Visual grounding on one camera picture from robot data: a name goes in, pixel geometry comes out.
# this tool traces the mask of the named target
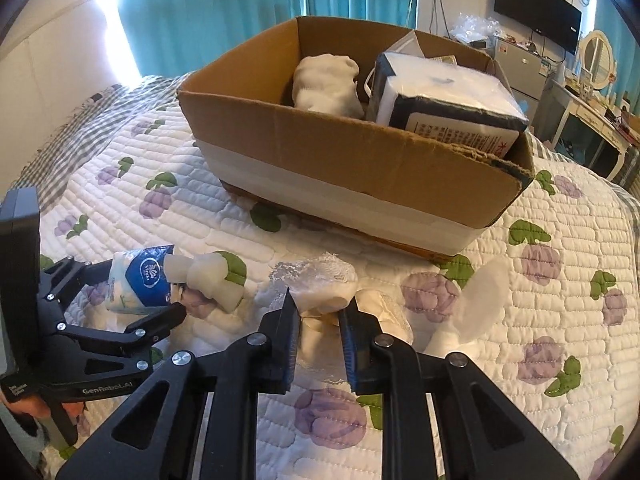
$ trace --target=sunlight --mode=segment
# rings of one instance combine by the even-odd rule
[[[126,86],[137,86],[142,76],[133,59],[131,48],[122,28],[118,14],[118,0],[96,0],[107,20],[104,41],[107,47],[109,64],[118,81]]]
[[[598,4],[597,0],[589,0],[589,5],[587,6],[587,20],[584,27],[585,35],[589,34],[596,26],[596,5]]]

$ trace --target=television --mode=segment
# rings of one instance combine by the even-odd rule
[[[494,11],[513,18],[575,54],[582,13],[566,0],[495,0]]]

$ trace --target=blue bottle label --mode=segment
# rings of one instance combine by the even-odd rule
[[[129,264],[125,278],[144,306],[167,306],[171,284],[167,282],[162,264],[165,254],[173,254],[174,246],[142,249]]]

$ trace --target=green leaf pattern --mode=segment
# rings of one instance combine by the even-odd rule
[[[124,156],[118,161],[118,178],[121,178],[125,173],[128,173],[133,166],[133,159],[130,156]]]
[[[229,272],[226,275],[226,280],[229,282],[237,283],[244,286],[246,281],[246,264],[240,259],[239,256],[227,251],[216,251],[221,254],[226,260],[226,264],[229,267]]]
[[[279,208],[262,202],[255,203],[249,212],[253,223],[270,233],[277,233],[282,229],[282,221],[278,218],[281,214],[282,211]]]
[[[53,265],[53,260],[44,254],[40,255],[40,270],[49,269]]]
[[[78,448],[75,446],[69,446],[66,449],[62,449],[59,452],[60,458],[62,460],[69,460],[76,451],[78,451]]]
[[[613,433],[611,434],[610,443],[613,444],[613,452],[618,454],[620,448],[622,447],[622,441],[625,439],[625,428],[622,426],[618,426]]]
[[[545,390],[547,397],[560,397],[580,386],[580,361],[571,355],[564,362],[564,367],[556,375],[556,379]]]
[[[164,119],[156,119],[154,123],[145,130],[145,134],[149,134],[153,130],[157,130],[163,124],[164,124]]]
[[[596,270],[591,279],[591,298],[597,300],[614,285],[616,285],[616,277],[613,274],[604,270]]]
[[[509,228],[509,244],[520,245],[535,244],[537,242],[550,242],[551,236],[539,225],[527,222],[526,220],[516,220]]]
[[[86,231],[89,222],[89,217],[87,215],[80,215],[78,219],[78,223],[73,226],[71,231],[66,234],[66,239],[69,240],[74,236],[78,236],[81,232]]]
[[[151,365],[155,365],[164,359],[164,355],[162,355],[162,351],[155,346],[151,347]]]
[[[536,181],[540,184],[540,187],[549,194],[549,196],[556,194],[556,188],[553,186],[554,181],[552,180],[551,172],[547,170],[539,171],[536,175]]]
[[[444,277],[452,282],[457,282],[460,288],[464,288],[474,275],[474,268],[469,258],[462,254],[456,254],[451,261],[440,264],[440,268],[447,271]]]
[[[159,173],[155,177],[153,177],[149,182],[146,183],[147,189],[159,189],[161,186],[165,187],[175,187],[178,185],[178,181],[175,179],[175,175],[173,173],[169,173],[165,171],[164,173]]]
[[[369,407],[369,415],[371,416],[373,427],[382,431],[382,394],[361,395],[356,400],[363,408]]]

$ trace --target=white cloth bundle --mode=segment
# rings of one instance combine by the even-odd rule
[[[357,63],[348,56],[309,56],[300,61],[293,74],[293,102],[296,108],[312,112],[364,117],[358,101],[356,83],[360,73]]]

